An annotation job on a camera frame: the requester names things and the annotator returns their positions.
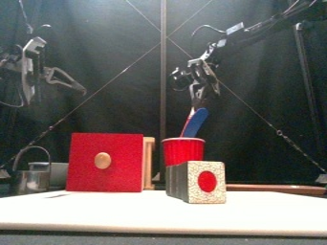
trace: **black backdrop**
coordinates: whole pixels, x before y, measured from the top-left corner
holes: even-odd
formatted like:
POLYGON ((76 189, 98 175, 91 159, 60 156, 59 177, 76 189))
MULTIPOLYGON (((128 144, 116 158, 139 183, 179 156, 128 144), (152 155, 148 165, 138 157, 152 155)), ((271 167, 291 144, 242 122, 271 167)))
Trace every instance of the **black backdrop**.
MULTIPOLYGON (((226 30, 244 22, 248 27, 287 9, 286 1, 278 0, 167 0, 162 54, 160 0, 24 0, 23 4, 33 27, 51 25, 36 33, 47 41, 45 66, 64 69, 88 94, 82 97, 69 89, 43 84, 41 104, 0 107, 1 163, 64 118, 37 142, 55 162, 68 162, 72 132, 142 133, 156 138, 154 175, 163 162, 163 102, 167 138, 179 136, 191 109, 188 91, 175 92, 168 85, 163 101, 163 56, 168 75, 176 66, 187 67, 207 43, 220 38, 202 29, 191 39, 200 25, 226 30)), ((4 0, 0 7, 0 46, 5 51, 15 44, 23 46, 27 36, 17 1, 4 0)), ((291 28, 223 59, 218 76, 228 89, 222 87, 220 97, 210 104, 210 118, 198 137, 206 140, 204 159, 226 163, 228 182, 312 184, 320 173, 232 93, 327 167, 324 22, 310 23, 304 29, 318 124, 291 28)), ((19 102, 15 81, 17 77, 0 81, 0 98, 11 103, 19 102)), ((44 156, 31 153, 25 156, 29 160, 43 161, 44 156)))

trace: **table surface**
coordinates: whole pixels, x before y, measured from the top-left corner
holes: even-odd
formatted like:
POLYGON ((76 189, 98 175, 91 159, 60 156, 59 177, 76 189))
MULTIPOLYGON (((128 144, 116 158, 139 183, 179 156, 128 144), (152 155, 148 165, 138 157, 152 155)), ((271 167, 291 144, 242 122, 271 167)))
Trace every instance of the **table surface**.
POLYGON ((52 191, 0 199, 0 229, 131 234, 327 236, 327 199, 228 191, 226 204, 188 204, 162 190, 52 191))

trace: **red dot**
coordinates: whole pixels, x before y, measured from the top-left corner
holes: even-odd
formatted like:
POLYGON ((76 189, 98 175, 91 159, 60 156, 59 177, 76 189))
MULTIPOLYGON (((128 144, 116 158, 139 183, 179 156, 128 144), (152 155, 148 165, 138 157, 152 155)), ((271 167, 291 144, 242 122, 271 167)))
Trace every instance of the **red dot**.
POLYGON ((218 185, 218 179, 211 171, 203 171, 198 177, 198 184, 203 191, 211 192, 218 185))

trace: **wooden knob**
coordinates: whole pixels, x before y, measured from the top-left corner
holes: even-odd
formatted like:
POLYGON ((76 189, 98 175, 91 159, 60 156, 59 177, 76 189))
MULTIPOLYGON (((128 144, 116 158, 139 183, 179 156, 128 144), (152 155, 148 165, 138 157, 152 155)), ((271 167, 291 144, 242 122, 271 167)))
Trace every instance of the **wooden knob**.
POLYGON ((108 168, 111 164, 111 157, 106 152, 100 152, 95 157, 95 165, 99 169, 108 168))

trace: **red plastic cup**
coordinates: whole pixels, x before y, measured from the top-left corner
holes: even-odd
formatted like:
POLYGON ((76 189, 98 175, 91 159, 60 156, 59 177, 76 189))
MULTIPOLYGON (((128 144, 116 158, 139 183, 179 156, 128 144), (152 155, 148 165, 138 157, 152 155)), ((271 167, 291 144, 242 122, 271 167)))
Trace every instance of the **red plastic cup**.
POLYGON ((203 160, 204 140, 198 138, 168 138, 163 140, 166 166, 203 160))

